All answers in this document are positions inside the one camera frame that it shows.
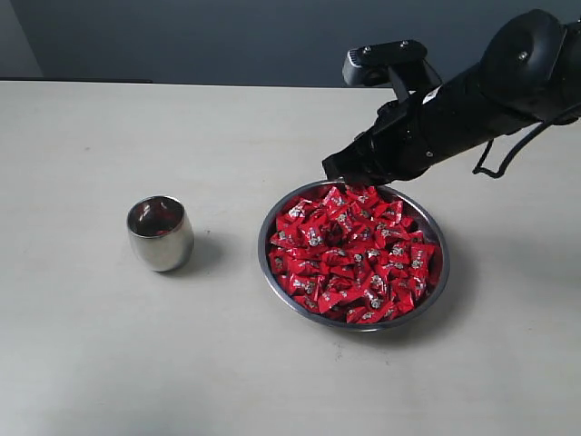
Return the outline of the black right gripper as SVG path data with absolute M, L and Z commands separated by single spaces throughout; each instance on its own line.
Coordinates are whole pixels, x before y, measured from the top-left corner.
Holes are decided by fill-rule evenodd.
M 384 184 L 419 177 L 454 155 L 454 100 L 410 97 L 382 107 L 352 145 L 322 161 L 328 180 Z

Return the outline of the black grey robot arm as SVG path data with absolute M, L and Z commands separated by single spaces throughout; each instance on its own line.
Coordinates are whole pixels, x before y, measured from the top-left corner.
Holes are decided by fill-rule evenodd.
M 507 22 L 480 60 L 443 81 L 415 40 L 348 51 L 346 84 L 385 84 L 395 99 L 345 149 L 324 159 L 331 180 L 382 185 L 420 177 L 428 168 L 500 136 L 527 129 L 534 138 L 580 116 L 580 25 L 534 9 Z

